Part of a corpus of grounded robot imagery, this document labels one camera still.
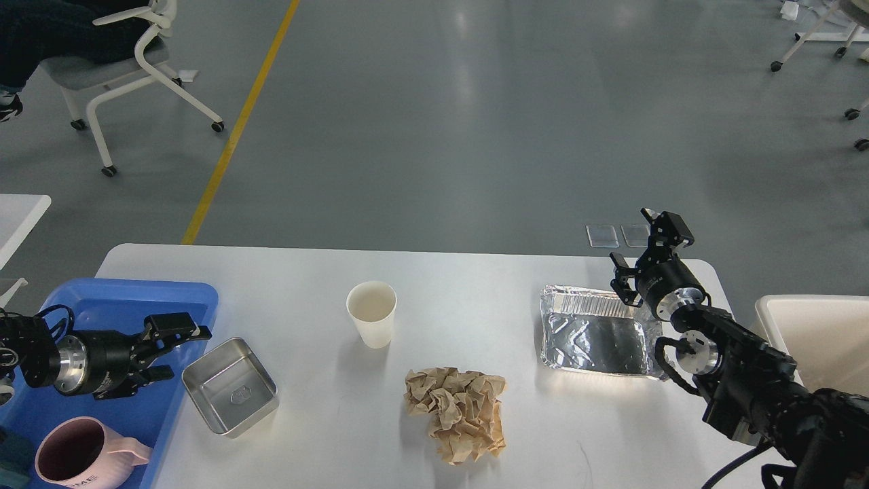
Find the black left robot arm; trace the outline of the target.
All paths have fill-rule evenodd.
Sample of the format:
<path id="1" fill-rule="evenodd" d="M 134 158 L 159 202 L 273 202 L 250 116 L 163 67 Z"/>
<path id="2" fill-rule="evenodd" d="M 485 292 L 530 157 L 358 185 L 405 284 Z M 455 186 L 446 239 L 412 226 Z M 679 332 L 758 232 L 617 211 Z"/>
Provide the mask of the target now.
<path id="1" fill-rule="evenodd" d="M 53 387 L 62 396 L 98 401 L 132 397 L 140 388 L 171 380 L 155 362 L 187 342 L 213 337 L 187 312 L 152 314 L 139 333 L 77 330 L 71 307 L 54 304 L 34 316 L 2 310 L 2 378 L 19 369 L 31 388 Z"/>

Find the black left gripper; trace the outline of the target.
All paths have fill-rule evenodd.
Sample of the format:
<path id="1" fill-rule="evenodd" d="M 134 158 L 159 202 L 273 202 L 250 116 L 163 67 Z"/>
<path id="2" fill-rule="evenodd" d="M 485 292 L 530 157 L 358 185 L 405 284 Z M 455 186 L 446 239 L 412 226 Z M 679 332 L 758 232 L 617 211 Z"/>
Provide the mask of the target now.
<path id="1" fill-rule="evenodd" d="M 136 354 L 166 354 L 190 341 L 213 337 L 187 312 L 152 314 L 139 334 L 115 330 L 71 332 L 57 344 L 59 371 L 53 387 L 64 396 L 130 397 L 140 388 L 174 378 L 169 365 L 139 368 Z"/>

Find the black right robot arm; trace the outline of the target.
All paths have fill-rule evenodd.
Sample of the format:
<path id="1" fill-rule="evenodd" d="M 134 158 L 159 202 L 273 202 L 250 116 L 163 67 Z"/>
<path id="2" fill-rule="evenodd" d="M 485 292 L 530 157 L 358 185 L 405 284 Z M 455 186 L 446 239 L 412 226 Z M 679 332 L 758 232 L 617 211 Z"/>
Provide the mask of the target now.
<path id="1" fill-rule="evenodd" d="M 679 338 L 657 338 L 656 364 L 685 392 L 705 400 L 705 423 L 750 446 L 705 487 L 774 448 L 790 465 L 763 465 L 766 488 L 866 488 L 867 397 L 801 386 L 788 353 L 713 307 L 679 257 L 695 241 L 683 218 L 649 208 L 640 213 L 650 226 L 648 246 L 634 266 L 610 254 L 612 290 L 627 306 L 646 306 L 679 332 Z"/>

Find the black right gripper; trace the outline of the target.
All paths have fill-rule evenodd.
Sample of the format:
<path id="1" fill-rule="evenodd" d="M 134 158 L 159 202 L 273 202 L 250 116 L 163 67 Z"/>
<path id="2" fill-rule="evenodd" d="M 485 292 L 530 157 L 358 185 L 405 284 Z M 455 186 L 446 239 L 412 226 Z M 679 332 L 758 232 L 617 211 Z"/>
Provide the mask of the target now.
<path id="1" fill-rule="evenodd" d="M 650 208 L 641 208 L 640 213 L 650 227 L 648 246 L 640 256 L 640 263 L 654 266 L 638 276 L 639 270 L 628 266 L 622 254 L 611 253 L 614 278 L 610 286 L 626 306 L 640 308 L 644 302 L 656 319 L 670 322 L 676 310 L 707 300 L 701 282 L 677 259 L 680 250 L 695 243 L 695 236 L 677 213 L 658 213 Z M 630 285 L 636 276 L 638 291 Z"/>

